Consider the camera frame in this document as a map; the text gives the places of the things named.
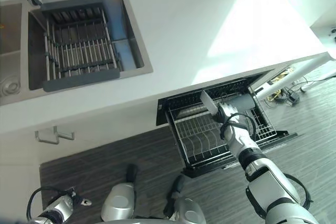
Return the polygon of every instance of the wire rack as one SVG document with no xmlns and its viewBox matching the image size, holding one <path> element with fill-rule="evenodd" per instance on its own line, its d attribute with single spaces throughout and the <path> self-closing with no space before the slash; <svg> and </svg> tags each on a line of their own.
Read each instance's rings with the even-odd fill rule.
<svg viewBox="0 0 336 224">
<path fill-rule="evenodd" d="M 48 81 L 118 67 L 102 7 L 50 14 L 45 51 Z"/>
<path fill-rule="evenodd" d="M 233 93 L 222 95 L 216 102 L 225 102 L 233 97 L 240 95 Z M 256 142 L 260 143 L 276 135 L 276 130 L 260 106 L 257 99 L 254 99 L 256 106 L 246 114 L 250 115 L 256 124 Z M 198 103 L 188 108 L 170 110 L 169 112 L 174 120 L 177 135 L 183 152 L 187 157 L 187 162 L 191 165 L 197 165 L 203 161 L 227 156 L 229 150 L 219 137 L 221 123 L 213 120 L 212 115 L 207 111 L 202 103 Z M 246 117 L 239 117 L 240 123 L 248 126 L 250 132 L 252 125 Z"/>
</svg>

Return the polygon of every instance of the wood plank floor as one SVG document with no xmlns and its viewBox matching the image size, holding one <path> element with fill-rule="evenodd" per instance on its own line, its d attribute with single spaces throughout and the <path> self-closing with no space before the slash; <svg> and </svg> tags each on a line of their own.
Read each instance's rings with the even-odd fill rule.
<svg viewBox="0 0 336 224">
<path fill-rule="evenodd" d="M 336 65 L 327 64 L 309 79 Z M 269 108 L 262 102 L 275 128 L 300 136 L 269 153 L 284 172 L 298 177 L 314 203 L 310 211 L 320 224 L 336 222 L 336 80 L 329 80 L 306 94 L 294 108 Z M 139 166 L 136 215 L 163 217 L 165 195 L 182 170 L 182 162 L 168 127 L 44 163 L 41 184 L 60 188 L 75 186 L 92 200 L 79 207 L 69 223 L 100 221 L 101 206 L 111 187 L 124 180 L 127 164 Z M 183 193 L 201 206 L 207 223 L 265 223 L 245 196 L 243 170 L 236 166 L 188 179 Z M 43 193 L 44 206 L 50 199 Z"/>
</svg>

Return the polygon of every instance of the dishwasher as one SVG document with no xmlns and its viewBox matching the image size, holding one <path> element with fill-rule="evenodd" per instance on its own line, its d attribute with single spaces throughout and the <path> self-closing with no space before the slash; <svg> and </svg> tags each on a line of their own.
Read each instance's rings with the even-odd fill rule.
<svg viewBox="0 0 336 224">
<path fill-rule="evenodd" d="M 217 103 L 249 94 L 255 107 L 245 111 L 256 124 L 256 143 L 263 150 L 269 150 L 297 136 L 287 131 L 276 131 L 250 87 L 266 73 L 216 84 L 210 87 L 185 92 L 159 99 L 156 125 L 168 123 L 184 163 L 183 174 L 194 178 L 219 168 L 225 168 L 237 161 L 219 137 L 221 123 L 213 120 L 212 115 L 201 102 L 202 91 Z M 245 117 L 240 123 L 252 125 Z"/>
</svg>

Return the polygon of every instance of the metal bracket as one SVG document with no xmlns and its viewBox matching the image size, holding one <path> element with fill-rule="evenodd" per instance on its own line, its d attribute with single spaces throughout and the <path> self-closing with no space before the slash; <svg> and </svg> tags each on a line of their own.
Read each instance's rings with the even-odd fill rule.
<svg viewBox="0 0 336 224">
<path fill-rule="evenodd" d="M 66 140 L 75 140 L 75 133 L 74 132 L 71 133 L 71 136 L 70 135 L 66 135 L 64 133 L 59 133 L 58 130 L 57 130 L 57 126 L 54 126 L 54 136 L 55 136 L 55 140 L 56 140 L 55 142 L 54 141 L 50 141 L 50 140 L 40 139 L 38 131 L 35 131 L 35 139 L 38 142 L 41 142 L 41 143 L 59 144 L 59 139 L 60 138 L 64 138 Z"/>
</svg>

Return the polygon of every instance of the kitchen sink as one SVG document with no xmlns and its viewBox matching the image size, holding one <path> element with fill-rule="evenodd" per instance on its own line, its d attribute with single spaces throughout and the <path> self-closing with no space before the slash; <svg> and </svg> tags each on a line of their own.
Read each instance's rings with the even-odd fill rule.
<svg viewBox="0 0 336 224">
<path fill-rule="evenodd" d="M 129 0 L 0 7 L 0 105 L 152 72 Z"/>
</svg>

